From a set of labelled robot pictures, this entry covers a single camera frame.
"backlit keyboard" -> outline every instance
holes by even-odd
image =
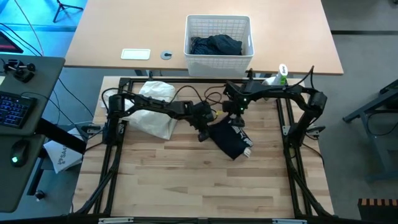
[[[36,103],[36,98],[0,91],[0,125],[21,129]]]

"wooden table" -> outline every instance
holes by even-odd
[[[119,79],[104,77],[101,92],[117,87]],[[173,83],[176,89],[185,84]],[[219,83],[189,85],[200,94],[209,86],[220,86]],[[133,92],[137,93],[141,86],[142,83],[135,83]],[[182,89],[178,97],[179,100],[198,101],[190,88]],[[100,99],[95,111],[96,124],[106,121]],[[294,102],[292,107],[298,120],[302,111]],[[249,159],[240,156],[235,161],[218,149],[211,139],[198,142],[197,131],[186,121],[177,122],[169,141],[127,127],[112,216],[293,217],[275,103],[252,102],[243,117],[246,122],[244,130],[254,147]],[[94,137],[88,147],[100,142],[101,138],[100,135]],[[305,139],[305,143],[319,150],[317,142]],[[98,185],[105,147],[94,147],[84,156],[73,199],[75,209],[84,204]],[[305,147],[301,151],[309,189],[324,208],[333,213],[321,159]],[[108,189],[104,193],[101,211],[107,195]],[[304,211],[301,194],[299,202]]]
[[[66,67],[186,70],[188,15],[246,15],[255,54],[248,67],[272,73],[341,75],[321,0],[89,0],[66,56]],[[121,60],[122,49],[150,49],[149,60]],[[170,60],[160,58],[170,50]]]

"floor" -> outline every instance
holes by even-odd
[[[84,7],[85,0],[64,0],[65,4]],[[52,23],[55,0],[19,0],[41,39],[46,56],[65,56],[81,11],[68,9]],[[331,30],[394,30],[398,31],[398,8],[388,0],[322,0]],[[0,1],[0,21],[38,48],[37,41],[25,24],[14,1]],[[345,124],[341,118],[376,97],[380,88],[397,77],[398,35],[334,35],[345,74],[341,77],[315,77],[315,87],[328,96],[326,110],[317,124],[325,125],[320,148],[335,213],[343,218],[359,219],[356,206],[359,198],[398,198],[398,181],[385,180],[369,184],[364,176],[375,173],[378,166],[359,120]],[[184,72],[162,72],[163,75],[186,75]],[[61,79],[68,89],[93,111],[104,75],[133,75],[130,70],[64,68]],[[74,122],[91,121],[84,107],[58,83],[55,91],[61,109]],[[58,111],[48,105],[44,118],[55,121]],[[374,132],[384,132],[398,117],[373,119]],[[60,124],[68,125],[65,118]],[[391,136],[381,138],[384,147],[396,147]],[[55,175],[45,171],[39,189],[47,193],[45,200],[24,196],[14,213],[0,213],[0,220],[56,216],[69,212],[79,167]]]

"plastic basket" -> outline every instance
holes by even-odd
[[[242,41],[242,55],[192,55],[191,37],[226,34]],[[185,26],[185,60],[189,75],[199,77],[245,77],[254,55],[248,16],[189,15]]]

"black cloth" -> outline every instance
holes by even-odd
[[[210,125],[209,132],[210,138],[233,160],[240,156],[245,148],[253,146],[253,142],[241,128],[231,125],[229,116],[219,123]]]
[[[209,38],[192,37],[191,54],[194,55],[242,55],[242,42],[220,34]]]

